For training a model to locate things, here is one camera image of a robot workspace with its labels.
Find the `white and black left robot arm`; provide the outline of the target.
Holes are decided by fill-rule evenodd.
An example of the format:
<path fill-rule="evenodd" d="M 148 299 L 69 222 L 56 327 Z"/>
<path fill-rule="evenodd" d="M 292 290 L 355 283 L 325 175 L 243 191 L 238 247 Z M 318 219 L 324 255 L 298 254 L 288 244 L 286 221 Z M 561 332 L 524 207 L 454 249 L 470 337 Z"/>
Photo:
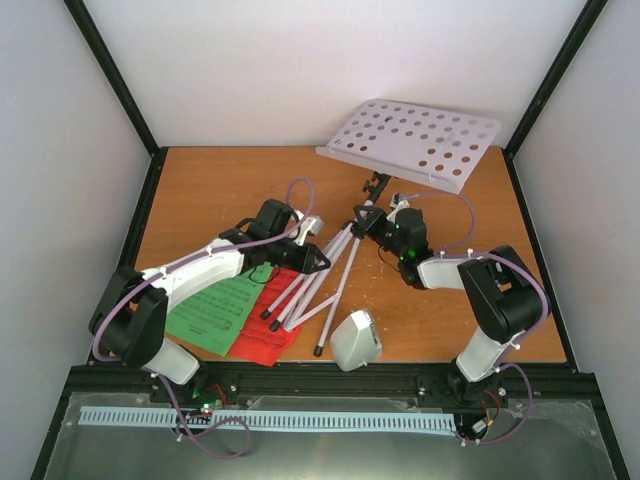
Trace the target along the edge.
<path fill-rule="evenodd" d="M 119 267 L 89 322 L 93 357 L 162 376 L 184 401 L 201 400 L 208 390 L 203 364 L 166 337 L 168 314 L 204 289 L 264 263 L 301 274 L 328 269 L 330 260 L 307 240 L 323 226 L 317 215 L 268 199 L 255 217 L 189 255 L 143 271 Z"/>

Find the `red sheet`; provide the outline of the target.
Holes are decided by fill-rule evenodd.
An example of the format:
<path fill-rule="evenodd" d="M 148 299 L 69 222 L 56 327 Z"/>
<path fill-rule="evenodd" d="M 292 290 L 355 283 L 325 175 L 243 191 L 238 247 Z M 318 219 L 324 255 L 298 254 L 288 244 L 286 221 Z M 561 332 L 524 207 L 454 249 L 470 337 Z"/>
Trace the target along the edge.
<path fill-rule="evenodd" d="M 261 314 L 297 277 L 298 274 L 290 270 L 280 270 L 271 275 L 268 282 L 262 286 L 262 291 L 243 328 L 229 349 L 228 358 L 246 360 L 271 367 L 280 359 L 282 353 L 294 343 L 301 330 L 300 327 L 296 327 L 292 332 L 287 332 L 283 328 L 279 328 L 277 331 L 270 330 L 272 318 L 281 313 L 285 303 L 293 297 L 292 293 L 276 307 L 268 319 L 262 319 Z"/>

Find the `white metronome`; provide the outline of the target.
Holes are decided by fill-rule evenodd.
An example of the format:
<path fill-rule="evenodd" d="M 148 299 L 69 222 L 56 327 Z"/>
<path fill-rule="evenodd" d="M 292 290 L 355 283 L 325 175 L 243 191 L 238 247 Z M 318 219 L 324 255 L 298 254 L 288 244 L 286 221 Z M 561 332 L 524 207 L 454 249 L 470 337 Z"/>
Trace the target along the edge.
<path fill-rule="evenodd" d="M 357 310 L 344 319 L 331 335 L 330 348 L 335 363 L 344 372 L 376 361 L 382 355 L 382 343 L 371 312 Z"/>

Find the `green sheet music page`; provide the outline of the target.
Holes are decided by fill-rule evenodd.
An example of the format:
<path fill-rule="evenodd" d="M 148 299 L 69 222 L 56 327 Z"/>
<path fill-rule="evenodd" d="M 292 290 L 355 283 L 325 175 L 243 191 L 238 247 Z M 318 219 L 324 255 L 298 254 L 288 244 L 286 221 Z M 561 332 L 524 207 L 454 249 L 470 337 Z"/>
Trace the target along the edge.
<path fill-rule="evenodd" d="M 217 355 L 226 355 L 238 338 L 273 267 L 264 264 L 189 297 L 166 319 L 165 333 Z"/>

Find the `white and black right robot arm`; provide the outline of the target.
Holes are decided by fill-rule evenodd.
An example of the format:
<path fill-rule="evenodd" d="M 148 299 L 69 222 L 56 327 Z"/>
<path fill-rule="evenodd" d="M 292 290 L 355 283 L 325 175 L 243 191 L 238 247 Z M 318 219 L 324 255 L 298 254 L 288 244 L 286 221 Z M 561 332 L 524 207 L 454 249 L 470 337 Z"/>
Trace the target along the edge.
<path fill-rule="evenodd" d="M 371 205 L 354 208 L 353 233 L 367 236 L 397 258 L 403 281 L 418 290 L 463 291 L 476 330 L 456 357 L 457 374 L 478 383 L 496 373 L 506 354 L 551 313 L 540 283 L 510 246 L 457 255 L 435 252 L 427 240 L 420 210 L 403 208 L 391 215 Z"/>

